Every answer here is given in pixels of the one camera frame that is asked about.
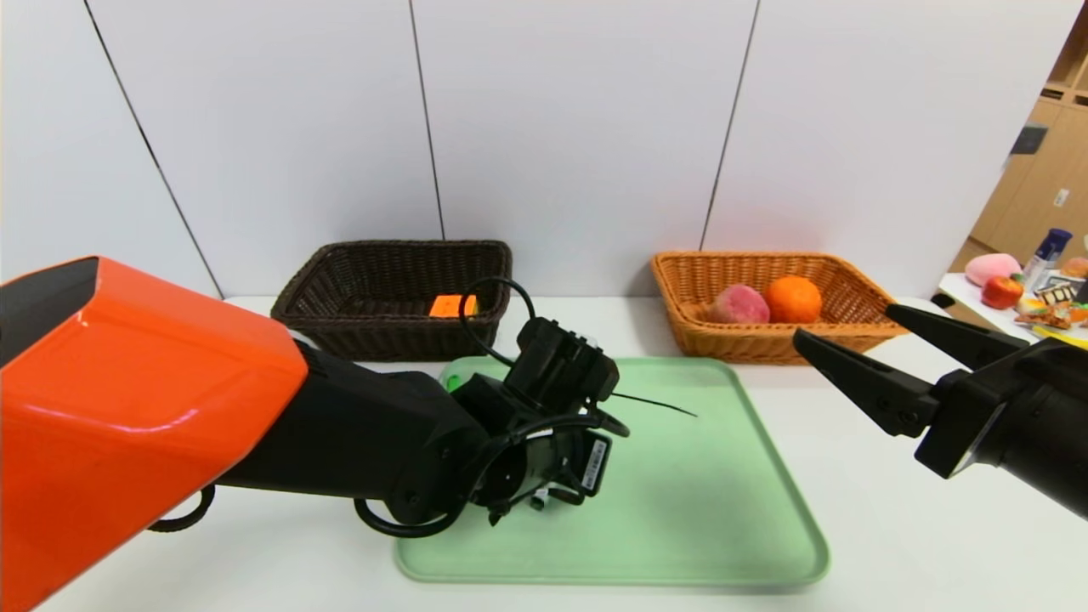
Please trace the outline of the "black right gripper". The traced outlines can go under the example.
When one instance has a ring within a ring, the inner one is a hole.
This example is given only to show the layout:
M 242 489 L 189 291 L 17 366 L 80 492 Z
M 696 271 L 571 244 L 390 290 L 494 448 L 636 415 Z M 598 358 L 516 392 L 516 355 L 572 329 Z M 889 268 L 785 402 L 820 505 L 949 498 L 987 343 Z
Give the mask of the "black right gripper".
M 942 478 L 972 465 L 1001 468 L 1087 515 L 1087 353 L 1058 338 L 1030 344 L 902 303 L 885 315 L 972 369 L 934 385 L 808 330 L 792 343 L 885 434 L 918 438 L 915 458 Z

